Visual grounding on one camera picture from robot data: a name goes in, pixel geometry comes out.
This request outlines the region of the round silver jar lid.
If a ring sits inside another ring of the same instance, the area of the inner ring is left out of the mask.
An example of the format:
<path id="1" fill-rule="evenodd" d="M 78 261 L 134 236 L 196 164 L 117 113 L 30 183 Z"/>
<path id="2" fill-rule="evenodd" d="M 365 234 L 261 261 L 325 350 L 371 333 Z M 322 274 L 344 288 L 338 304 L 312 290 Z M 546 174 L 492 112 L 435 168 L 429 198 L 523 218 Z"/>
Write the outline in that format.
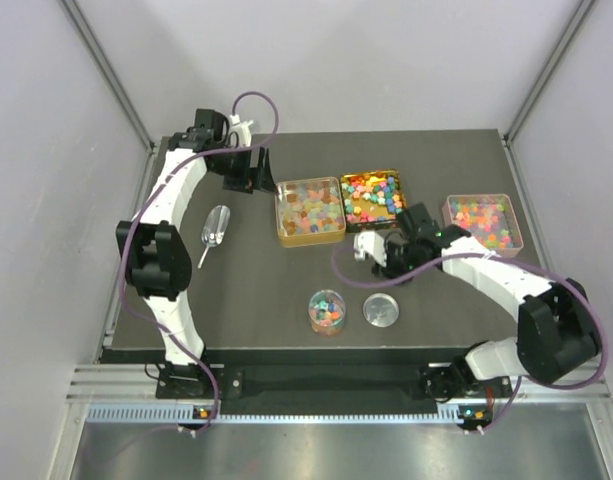
<path id="1" fill-rule="evenodd" d="M 400 309 L 392 296 L 385 293 L 375 293 L 364 301 L 362 313 L 370 325 L 377 328 L 387 328 L 399 319 Z"/>

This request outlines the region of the silver metal scoop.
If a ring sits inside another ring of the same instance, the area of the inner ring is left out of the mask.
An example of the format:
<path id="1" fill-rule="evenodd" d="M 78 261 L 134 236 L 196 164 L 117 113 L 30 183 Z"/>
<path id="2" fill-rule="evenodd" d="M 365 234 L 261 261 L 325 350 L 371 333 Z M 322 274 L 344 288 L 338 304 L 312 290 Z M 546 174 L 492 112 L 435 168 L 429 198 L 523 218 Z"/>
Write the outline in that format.
<path id="1" fill-rule="evenodd" d="M 219 246 L 225 236 L 231 211 L 226 205 L 217 205 L 209 213 L 201 233 L 204 251 L 198 261 L 197 268 L 201 269 L 211 248 Z"/>

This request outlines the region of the clear glass jar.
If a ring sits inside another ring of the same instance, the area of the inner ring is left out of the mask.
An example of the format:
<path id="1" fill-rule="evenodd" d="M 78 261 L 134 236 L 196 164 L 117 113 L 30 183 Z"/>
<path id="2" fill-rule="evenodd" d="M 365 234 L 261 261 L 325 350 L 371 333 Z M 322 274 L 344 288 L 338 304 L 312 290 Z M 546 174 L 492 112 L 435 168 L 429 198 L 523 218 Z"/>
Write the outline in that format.
<path id="1" fill-rule="evenodd" d="M 345 314 L 345 301 L 334 290 L 320 290 L 309 301 L 310 325 L 319 335 L 333 336 L 340 333 L 344 326 Z"/>

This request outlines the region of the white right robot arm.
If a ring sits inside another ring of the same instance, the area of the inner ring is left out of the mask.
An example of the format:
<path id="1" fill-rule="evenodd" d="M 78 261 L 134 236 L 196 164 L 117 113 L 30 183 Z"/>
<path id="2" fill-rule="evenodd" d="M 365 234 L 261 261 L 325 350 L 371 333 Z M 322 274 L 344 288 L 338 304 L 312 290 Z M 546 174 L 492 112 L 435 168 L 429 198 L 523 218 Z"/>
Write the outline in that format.
<path id="1" fill-rule="evenodd" d="M 353 241 L 357 259 L 373 260 L 374 275 L 395 279 L 433 265 L 494 301 L 517 324 L 514 336 L 478 343 L 453 360 L 449 370 L 460 393 L 476 395 L 490 379 L 504 376 L 552 385 L 601 354 L 600 330 L 575 281 L 511 263 L 462 227 L 439 226 L 422 203 L 396 218 L 401 241 L 376 232 L 361 233 Z"/>

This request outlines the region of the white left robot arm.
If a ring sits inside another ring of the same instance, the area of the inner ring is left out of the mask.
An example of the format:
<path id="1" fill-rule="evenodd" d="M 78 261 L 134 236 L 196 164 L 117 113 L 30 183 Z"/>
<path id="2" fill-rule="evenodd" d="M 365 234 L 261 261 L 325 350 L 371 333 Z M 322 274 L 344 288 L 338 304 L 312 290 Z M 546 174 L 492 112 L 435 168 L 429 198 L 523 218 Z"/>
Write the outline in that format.
<path id="1" fill-rule="evenodd" d="M 168 142 L 164 163 L 145 204 L 115 231 L 125 286 L 133 287 L 152 312 L 165 346 L 161 383 L 178 381 L 191 396 L 212 387 L 211 370 L 200 364 L 205 343 L 197 333 L 187 290 L 193 263 L 180 227 L 199 183 L 212 173 L 226 190 L 275 194 L 269 152 L 252 142 L 251 121 L 199 109 L 191 127 Z"/>

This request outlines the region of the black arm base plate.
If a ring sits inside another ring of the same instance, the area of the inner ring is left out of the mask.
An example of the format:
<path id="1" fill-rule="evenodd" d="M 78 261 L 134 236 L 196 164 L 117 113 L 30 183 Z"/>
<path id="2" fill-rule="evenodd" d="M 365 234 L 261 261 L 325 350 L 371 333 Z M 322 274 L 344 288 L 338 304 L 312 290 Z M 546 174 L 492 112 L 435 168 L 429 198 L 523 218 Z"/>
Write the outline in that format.
<path id="1" fill-rule="evenodd" d="M 456 398 L 505 399 L 507 378 L 465 386 L 440 364 L 420 362 L 233 364 L 199 366 L 162 364 L 155 375 L 158 399 L 243 401 L 263 394 L 280 396 L 334 393 L 396 393 L 406 399 L 447 402 Z"/>

